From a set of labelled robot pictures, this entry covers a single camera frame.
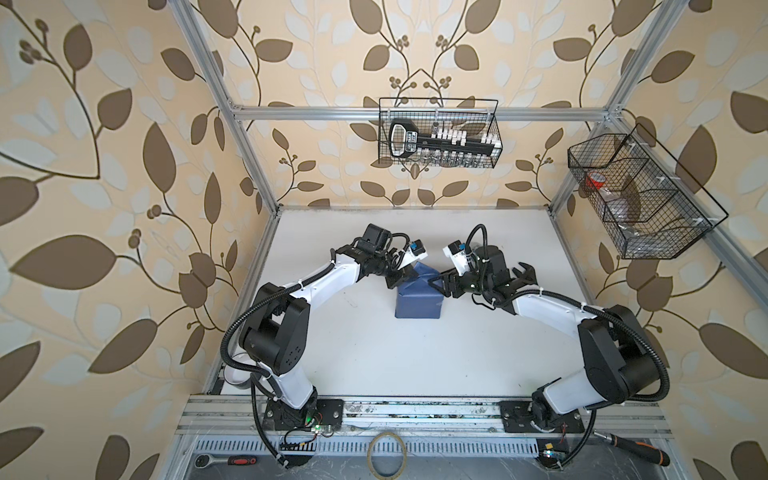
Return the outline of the light blue wrapping paper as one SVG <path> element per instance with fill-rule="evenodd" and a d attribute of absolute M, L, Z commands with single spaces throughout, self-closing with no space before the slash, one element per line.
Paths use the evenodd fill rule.
<path fill-rule="evenodd" d="M 421 262 L 414 274 L 397 287 L 395 317 L 398 319 L 439 319 L 444 295 L 429 284 L 439 272 Z"/>

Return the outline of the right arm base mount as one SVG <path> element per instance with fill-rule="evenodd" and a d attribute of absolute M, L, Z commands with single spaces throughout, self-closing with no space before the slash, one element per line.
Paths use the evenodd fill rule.
<path fill-rule="evenodd" d="M 558 414 L 533 400 L 503 400 L 498 407 L 505 433 L 563 435 L 585 431 L 578 411 Z"/>

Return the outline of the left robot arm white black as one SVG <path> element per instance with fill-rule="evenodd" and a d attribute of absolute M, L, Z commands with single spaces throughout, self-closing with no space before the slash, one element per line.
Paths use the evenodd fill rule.
<path fill-rule="evenodd" d="M 421 240 L 370 224 L 351 243 L 331 250 L 319 270 L 286 285 L 262 285 L 222 338 L 224 381 L 238 389 L 252 387 L 294 410 L 308 407 L 316 388 L 299 363 L 311 312 L 368 276 L 381 277 L 394 289 L 413 278 L 414 264 L 426 257 Z"/>

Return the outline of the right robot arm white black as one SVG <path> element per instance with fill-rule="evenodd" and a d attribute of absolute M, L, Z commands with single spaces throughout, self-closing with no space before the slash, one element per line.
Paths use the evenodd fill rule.
<path fill-rule="evenodd" d="M 455 241 L 443 253 L 452 267 L 431 282 L 443 296 L 470 294 L 480 306 L 538 320 L 578 341 L 582 367 L 531 396 L 530 411 L 538 422 L 582 408 L 667 397 L 668 369 L 630 309 L 593 306 L 546 290 L 532 265 L 508 267 L 503 252 L 493 245 L 470 247 Z"/>

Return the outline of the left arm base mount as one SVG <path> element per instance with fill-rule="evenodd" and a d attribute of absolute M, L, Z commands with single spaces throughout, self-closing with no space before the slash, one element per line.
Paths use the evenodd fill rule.
<path fill-rule="evenodd" d="M 275 431 L 309 429 L 330 434 L 341 429 L 345 402 L 342 399 L 310 400 L 300 410 L 281 401 L 269 400 L 264 416 L 268 428 Z"/>

